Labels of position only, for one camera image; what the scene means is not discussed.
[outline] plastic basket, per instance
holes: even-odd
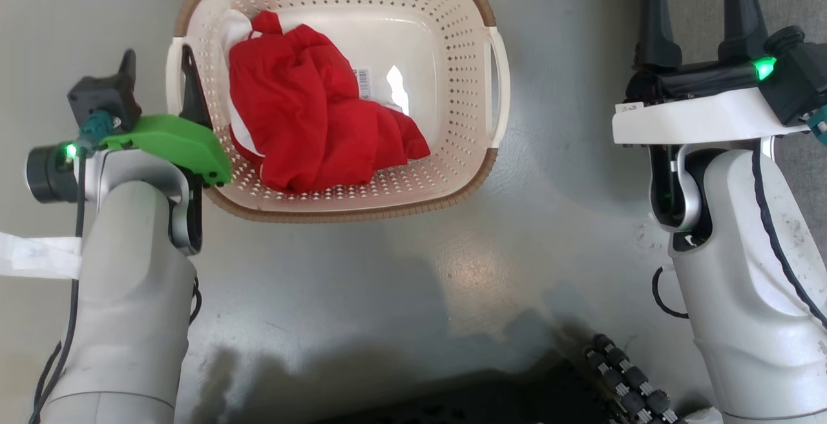
[[[271,10],[280,14],[286,30],[307,23],[324,33],[355,70],[368,70],[376,100],[392,100],[386,74],[396,67],[410,116],[432,155],[378,171],[364,186],[303,195],[266,188],[230,140],[229,81],[218,40],[222,16],[229,9],[248,17]],[[181,110],[184,46],[193,50],[213,128],[233,163],[233,183],[209,189],[207,195],[248,220],[373,220],[452,206],[482,185],[505,135],[510,74],[487,0],[188,0],[169,48],[169,112]]]

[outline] green light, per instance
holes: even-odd
[[[66,157],[68,159],[75,159],[78,156],[78,147],[74,146],[74,144],[66,145]]]
[[[777,59],[775,57],[764,57],[753,62],[756,73],[759,74],[759,81],[763,81],[773,73],[776,61]]]

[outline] red clothing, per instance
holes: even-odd
[[[252,21],[262,36],[230,50],[230,95],[264,159],[261,182],[302,193],[370,183],[374,172],[430,155],[410,117],[359,99],[350,63],[306,25],[282,34],[278,16]]]

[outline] white sticker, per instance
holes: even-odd
[[[359,96],[367,100],[372,96],[370,91],[370,69],[353,69],[353,74],[359,82]]]
[[[626,103],[626,104],[616,104],[614,106],[614,113],[620,114],[621,112],[629,112],[630,110],[638,110],[643,109],[646,106],[644,103]]]

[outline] barcode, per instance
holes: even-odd
[[[370,97],[370,70],[353,69],[353,74],[359,81],[359,96],[368,99]]]

